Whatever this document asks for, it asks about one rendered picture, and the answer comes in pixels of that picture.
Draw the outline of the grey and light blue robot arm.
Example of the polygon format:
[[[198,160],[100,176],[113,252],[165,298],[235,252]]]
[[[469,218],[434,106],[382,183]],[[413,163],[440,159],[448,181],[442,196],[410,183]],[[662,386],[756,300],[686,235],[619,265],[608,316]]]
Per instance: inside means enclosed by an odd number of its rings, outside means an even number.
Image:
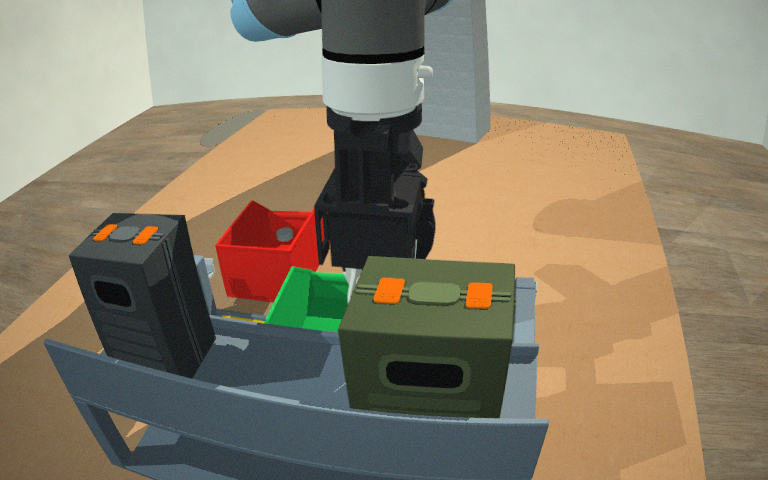
[[[230,15],[237,32],[253,42],[322,29],[323,102],[352,120],[379,121],[423,101],[423,78],[433,76],[430,66],[421,66],[423,10],[427,15],[451,1],[231,0]]]

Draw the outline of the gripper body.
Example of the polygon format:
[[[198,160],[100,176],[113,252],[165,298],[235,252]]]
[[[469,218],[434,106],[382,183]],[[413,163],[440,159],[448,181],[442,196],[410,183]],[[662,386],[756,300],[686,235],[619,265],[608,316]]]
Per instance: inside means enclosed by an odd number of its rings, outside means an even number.
[[[421,124],[422,103],[407,114],[378,122],[352,120],[328,106],[326,111],[327,125],[336,129],[336,176],[334,168],[314,205],[319,265],[329,249],[333,267],[363,269],[368,256],[415,258],[415,229],[428,179],[418,171],[418,164],[406,163],[397,153],[397,133]]]

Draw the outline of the dark grey tool case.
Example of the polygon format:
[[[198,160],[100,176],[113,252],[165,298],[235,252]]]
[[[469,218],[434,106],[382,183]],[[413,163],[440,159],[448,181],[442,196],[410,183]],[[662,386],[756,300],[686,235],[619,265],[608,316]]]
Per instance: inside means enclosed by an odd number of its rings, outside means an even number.
[[[216,336],[185,215],[112,213],[69,258],[107,356],[193,379]]]

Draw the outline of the red bin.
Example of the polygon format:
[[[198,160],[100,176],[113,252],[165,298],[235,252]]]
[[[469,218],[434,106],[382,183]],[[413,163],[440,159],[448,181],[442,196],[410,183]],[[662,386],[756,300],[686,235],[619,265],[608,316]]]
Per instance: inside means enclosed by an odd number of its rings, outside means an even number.
[[[293,238],[278,241],[285,227]],[[270,211],[250,201],[215,247],[227,297],[274,302],[292,266],[319,266],[314,209]]]

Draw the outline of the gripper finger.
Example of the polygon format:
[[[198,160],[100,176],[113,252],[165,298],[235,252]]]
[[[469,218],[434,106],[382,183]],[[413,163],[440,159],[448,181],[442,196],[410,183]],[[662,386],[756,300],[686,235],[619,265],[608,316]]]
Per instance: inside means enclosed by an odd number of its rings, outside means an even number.
[[[349,303],[350,295],[352,293],[352,290],[355,289],[355,286],[356,286],[357,281],[358,281],[358,279],[360,277],[362,269],[352,269],[352,279],[351,280],[350,280],[351,268],[342,268],[342,269],[343,269],[343,273],[344,273],[344,276],[345,276],[348,284],[350,283],[349,284],[349,290],[348,290],[348,303]]]
[[[423,198],[422,214],[416,223],[415,259],[426,259],[432,249],[436,230],[434,202],[434,199]]]

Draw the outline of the green bin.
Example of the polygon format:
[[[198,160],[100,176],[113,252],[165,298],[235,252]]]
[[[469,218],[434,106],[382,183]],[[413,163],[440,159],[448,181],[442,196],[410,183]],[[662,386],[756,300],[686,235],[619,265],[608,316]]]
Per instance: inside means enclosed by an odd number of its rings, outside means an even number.
[[[338,332],[348,288],[343,274],[291,267],[264,323]]]

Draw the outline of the olive green tool case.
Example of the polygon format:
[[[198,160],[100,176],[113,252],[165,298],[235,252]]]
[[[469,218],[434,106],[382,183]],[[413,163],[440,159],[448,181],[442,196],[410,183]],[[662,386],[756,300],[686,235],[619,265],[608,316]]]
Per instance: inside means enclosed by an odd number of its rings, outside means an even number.
[[[500,418],[515,264],[368,256],[338,328],[349,407]]]

